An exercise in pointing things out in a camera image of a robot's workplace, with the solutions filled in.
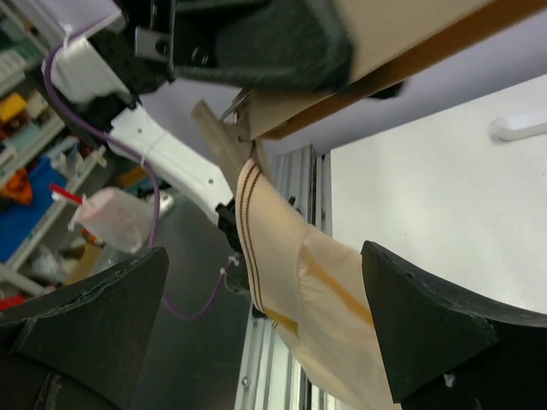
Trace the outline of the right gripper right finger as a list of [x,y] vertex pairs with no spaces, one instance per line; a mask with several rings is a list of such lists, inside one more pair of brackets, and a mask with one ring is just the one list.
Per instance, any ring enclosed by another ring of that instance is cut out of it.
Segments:
[[546,316],[362,245],[392,400],[404,409],[544,409]]

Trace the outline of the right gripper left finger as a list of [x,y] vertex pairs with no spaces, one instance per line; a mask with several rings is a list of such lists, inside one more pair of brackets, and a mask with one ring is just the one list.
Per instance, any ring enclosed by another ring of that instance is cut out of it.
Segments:
[[1,313],[3,409],[128,409],[168,273],[161,247]]

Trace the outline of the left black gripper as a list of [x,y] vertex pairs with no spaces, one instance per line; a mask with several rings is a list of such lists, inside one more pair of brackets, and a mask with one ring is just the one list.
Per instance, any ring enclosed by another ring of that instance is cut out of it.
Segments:
[[353,47],[332,1],[117,1],[91,44],[132,94],[187,79],[242,88],[336,91]]

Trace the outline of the wooden clip hanger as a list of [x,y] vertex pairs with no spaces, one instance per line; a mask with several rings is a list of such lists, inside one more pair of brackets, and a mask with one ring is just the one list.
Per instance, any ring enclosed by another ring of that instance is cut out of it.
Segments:
[[337,1],[354,41],[348,91],[284,93],[254,89],[219,119],[204,102],[191,115],[229,181],[262,140],[280,140],[370,97],[546,9],[544,1]]

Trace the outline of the beige underwear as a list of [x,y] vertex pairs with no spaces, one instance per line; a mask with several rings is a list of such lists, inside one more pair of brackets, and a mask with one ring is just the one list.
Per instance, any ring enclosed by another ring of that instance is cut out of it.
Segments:
[[362,258],[313,225],[298,259],[305,324],[313,350],[334,365],[354,409],[396,409],[391,398],[362,279]]

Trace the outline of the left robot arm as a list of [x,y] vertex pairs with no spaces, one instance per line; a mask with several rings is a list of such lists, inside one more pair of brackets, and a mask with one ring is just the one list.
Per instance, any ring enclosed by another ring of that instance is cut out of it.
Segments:
[[[309,231],[269,181],[243,124],[250,89],[335,91],[353,44],[330,1],[121,1],[120,13],[67,30],[44,82],[74,123],[186,194],[246,262],[256,304],[301,288]],[[209,161],[154,122],[141,97],[176,79],[235,85],[227,122],[200,102],[194,118]]]

